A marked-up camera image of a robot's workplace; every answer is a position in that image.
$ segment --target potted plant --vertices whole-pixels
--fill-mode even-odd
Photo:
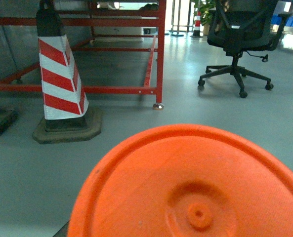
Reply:
[[[209,33],[210,24],[213,17],[212,13],[209,12],[209,10],[215,8],[215,0],[191,0],[191,1],[195,3],[195,8],[198,8],[199,6],[199,11],[201,13],[201,25],[203,25],[204,27],[203,33],[206,36]]]

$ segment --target green plant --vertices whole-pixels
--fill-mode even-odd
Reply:
[[[200,0],[191,0],[195,3],[195,7],[198,7],[198,2]],[[209,12],[210,9],[215,8],[215,0],[202,0],[200,1],[199,11],[201,12],[201,24],[211,24],[212,13]]]

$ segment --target orange plastic lid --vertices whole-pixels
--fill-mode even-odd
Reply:
[[[157,127],[95,167],[68,237],[293,237],[293,173],[232,133]]]

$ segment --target chair base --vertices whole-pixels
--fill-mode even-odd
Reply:
[[[241,98],[246,98],[247,93],[245,92],[245,86],[242,81],[242,77],[250,76],[253,78],[261,79],[267,81],[267,85],[265,87],[266,90],[271,90],[274,88],[274,85],[271,84],[271,79],[268,77],[265,77],[261,74],[254,73],[250,70],[245,69],[244,67],[237,66],[239,60],[239,55],[237,57],[233,57],[233,62],[232,65],[220,65],[220,66],[207,66],[206,68],[206,74],[201,75],[200,79],[198,81],[199,86],[204,86],[205,81],[203,80],[204,78],[210,78],[222,74],[231,74],[234,76],[237,84],[240,86],[240,97]]]

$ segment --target blue container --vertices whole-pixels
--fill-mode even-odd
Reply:
[[[281,23],[281,17],[279,17],[278,15],[273,15],[273,17],[271,18],[271,24],[280,25],[280,23]]]

